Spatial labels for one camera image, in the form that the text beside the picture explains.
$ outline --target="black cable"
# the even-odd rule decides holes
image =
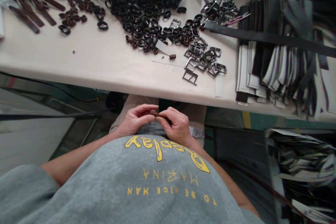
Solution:
[[[43,82],[43,81],[40,81],[40,80],[34,80],[34,79],[29,79],[29,78],[25,78],[25,77],[21,77],[21,76],[17,76],[17,75],[12,75],[12,74],[9,74],[9,73],[5,73],[5,72],[2,72],[0,71],[0,74],[3,74],[3,75],[6,75],[6,76],[9,76],[9,77],[14,77],[14,78],[18,78],[18,79],[23,79],[23,80],[26,80],[26,81],[32,81],[32,82],[37,82],[37,83],[41,83],[41,84],[44,84],[44,85],[48,85],[48,86],[52,86],[54,88],[57,88],[59,90],[61,90],[63,93],[67,94],[68,96],[70,96],[71,98],[77,100],[77,101],[80,101],[80,102],[84,102],[84,103],[91,103],[91,102],[98,102],[100,100],[106,100],[106,98],[103,98],[103,99],[96,99],[96,100],[91,100],[91,101],[83,101],[83,100],[80,100],[78,98],[76,98],[75,96],[73,96],[72,94],[68,93],[67,91],[63,90],[62,88],[59,88],[53,84],[50,84],[48,82]]]
[[[0,114],[0,121],[15,121],[15,120],[27,120],[27,119],[42,119],[42,118],[68,118],[68,117],[82,117],[89,115],[97,115],[105,113],[109,110],[91,111],[91,112],[81,112],[72,113],[66,115],[32,115],[32,114]]]

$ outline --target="pile of leather loops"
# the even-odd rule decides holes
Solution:
[[[89,14],[94,14],[98,19],[97,26],[100,30],[107,30],[109,28],[108,24],[104,22],[104,16],[106,15],[105,9],[96,5],[91,0],[67,0],[70,5],[70,10],[65,13],[60,13],[59,17],[63,19],[62,25],[58,28],[65,35],[69,35],[71,33],[70,28],[76,26],[77,22],[85,23],[88,18],[86,15],[79,15],[80,11],[85,11]]]

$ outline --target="leather belt strap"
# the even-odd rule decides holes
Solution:
[[[211,22],[206,22],[204,28],[229,37],[284,46],[292,46],[303,50],[311,51],[313,53],[323,54],[325,56],[336,58],[336,48],[324,46],[322,44],[302,38],[282,36],[272,33],[261,33],[256,31],[254,32],[237,30],[226,26],[217,25]]]

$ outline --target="hand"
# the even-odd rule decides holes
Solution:
[[[196,140],[190,134],[189,118],[172,107],[167,108],[167,110],[159,114],[167,117],[172,122],[172,125],[170,125],[166,119],[156,117],[156,120],[161,124],[168,138],[190,149]]]
[[[135,108],[131,108],[124,121],[115,130],[115,134],[120,137],[135,135],[141,126],[154,120],[154,116],[150,115],[152,109],[158,109],[158,105],[142,104]]]

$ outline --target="grey sweatshirt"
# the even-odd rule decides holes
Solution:
[[[212,166],[155,135],[109,142],[59,188],[40,167],[0,178],[0,223],[263,223]]]

